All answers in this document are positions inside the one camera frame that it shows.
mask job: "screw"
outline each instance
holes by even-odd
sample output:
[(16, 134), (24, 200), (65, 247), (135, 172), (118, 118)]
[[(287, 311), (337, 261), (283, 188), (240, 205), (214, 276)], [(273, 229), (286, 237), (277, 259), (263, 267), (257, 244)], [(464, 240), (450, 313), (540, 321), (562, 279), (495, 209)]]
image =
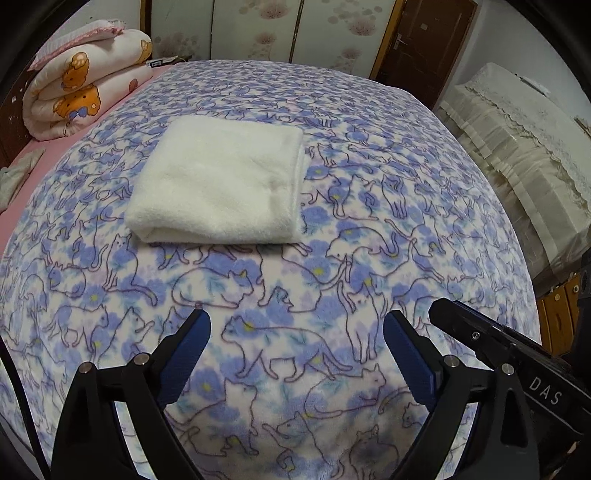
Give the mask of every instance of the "screw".
[(136, 365), (145, 365), (148, 363), (148, 360), (150, 360), (150, 356), (147, 353), (138, 353), (134, 357), (134, 363)]
[(513, 375), (515, 373), (515, 368), (513, 368), (513, 365), (510, 364), (502, 364), (501, 370), (503, 370), (503, 373), (507, 375)]
[(448, 367), (456, 368), (460, 365), (460, 359), (455, 355), (446, 355), (443, 357), (443, 361)]
[(90, 362), (84, 362), (83, 364), (80, 364), (80, 366), (78, 367), (78, 371), (81, 374), (87, 374), (88, 372), (90, 372), (90, 370), (92, 370), (92, 364)]

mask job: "lace cloth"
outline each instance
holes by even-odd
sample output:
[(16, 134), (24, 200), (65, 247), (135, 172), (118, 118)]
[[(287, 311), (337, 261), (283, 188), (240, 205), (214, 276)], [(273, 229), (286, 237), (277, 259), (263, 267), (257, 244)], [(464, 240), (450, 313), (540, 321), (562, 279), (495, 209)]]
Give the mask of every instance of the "lace cloth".
[(558, 161), (591, 203), (591, 140), (566, 113), (511, 72), (487, 63), (465, 87), (493, 102)]
[(591, 243), (591, 213), (560, 157), (466, 85), (452, 88), (436, 115), (500, 199), (534, 288), (543, 290), (565, 280)]

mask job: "pink bedsheet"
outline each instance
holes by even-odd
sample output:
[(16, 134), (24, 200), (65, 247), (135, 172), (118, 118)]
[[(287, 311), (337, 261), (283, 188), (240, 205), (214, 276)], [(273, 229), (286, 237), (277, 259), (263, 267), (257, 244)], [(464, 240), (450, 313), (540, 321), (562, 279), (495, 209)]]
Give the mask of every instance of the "pink bedsheet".
[[(170, 65), (164, 67), (156, 67), (154, 68), (154, 75), (151, 80), (148, 80), (142, 86), (140, 86), (137, 90), (135, 90), (131, 95), (135, 95), (141, 89), (145, 88), (146, 85), (150, 84), (156, 77), (160, 76), (163, 72), (171, 68)], [(106, 113), (109, 113), (111, 110), (117, 108), (119, 105), (124, 103), (128, 98), (131, 97), (128, 95), (127, 97), (123, 98), (120, 102), (116, 103), (110, 110)], [(14, 228), (16, 227), (19, 218), (21, 217), (22, 211), (25, 208), (25, 205), (29, 201), (31, 194), (35, 190), (35, 187), (42, 181), (45, 177), (47, 172), (49, 172), (53, 166), (62, 158), (64, 153), (68, 151), (68, 149), (74, 145), (79, 139), (84, 137), (90, 129), (92, 129), (96, 124), (89, 125), (88, 127), (80, 130), (78, 133), (72, 135), (71, 137), (64, 137), (64, 138), (56, 138), (55, 140), (48, 140), (44, 142), (39, 142), (35, 139), (31, 140), (25, 148), (19, 153), (19, 157), (24, 155), (31, 150), (35, 150), (36, 148), (45, 148), (45, 153), (40, 158), (37, 166), (31, 172), (31, 175), (27, 179), (27, 181), (22, 186), (21, 191), (17, 194), (17, 197), (14, 201), (8, 206), (8, 209), (2, 213), (0, 213), (0, 251), (4, 254), (4, 249), (6, 244), (8, 243), (8, 239), (12, 234)]]

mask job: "wall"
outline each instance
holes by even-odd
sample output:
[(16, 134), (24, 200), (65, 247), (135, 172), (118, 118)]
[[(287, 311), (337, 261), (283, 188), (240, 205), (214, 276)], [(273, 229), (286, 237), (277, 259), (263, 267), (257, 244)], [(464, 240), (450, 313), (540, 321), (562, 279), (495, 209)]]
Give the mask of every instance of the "wall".
[(544, 85), (570, 116), (591, 121), (591, 102), (550, 43), (504, 0), (479, 0), (479, 12), (449, 86), (467, 82), (491, 61)]
[(394, 0), (152, 0), (154, 55), (291, 58), (368, 77), (393, 6)]
[(90, 0), (64, 23), (55, 35), (64, 35), (94, 20), (123, 20), (128, 28), (139, 29), (141, 0)]

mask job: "wooden door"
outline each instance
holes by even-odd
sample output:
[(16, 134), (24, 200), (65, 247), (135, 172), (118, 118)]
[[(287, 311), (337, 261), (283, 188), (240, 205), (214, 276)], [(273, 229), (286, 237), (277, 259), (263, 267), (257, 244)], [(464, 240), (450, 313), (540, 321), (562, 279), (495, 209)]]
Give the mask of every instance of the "wooden door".
[(472, 0), (407, 0), (376, 80), (432, 108), (475, 11)]

